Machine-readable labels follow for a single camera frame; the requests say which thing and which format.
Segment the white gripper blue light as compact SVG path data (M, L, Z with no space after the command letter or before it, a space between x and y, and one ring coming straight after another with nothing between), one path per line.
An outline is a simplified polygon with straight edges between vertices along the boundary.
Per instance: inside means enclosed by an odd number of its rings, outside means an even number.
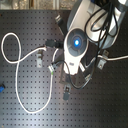
M75 75L78 73L78 68L81 59L87 52L88 42L85 33L81 29L72 29L68 32L64 40L64 71ZM62 64L62 61L53 62L48 66L48 69L53 73L57 67ZM60 83L67 84L69 82L68 75L62 71Z

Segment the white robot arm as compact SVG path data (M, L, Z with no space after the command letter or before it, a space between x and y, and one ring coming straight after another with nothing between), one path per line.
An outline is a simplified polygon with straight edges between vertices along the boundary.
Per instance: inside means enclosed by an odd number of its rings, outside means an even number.
M78 1L69 16L64 39L64 71L76 75L90 42L98 52L111 47L118 35L128 0L110 0L100 7L90 0Z

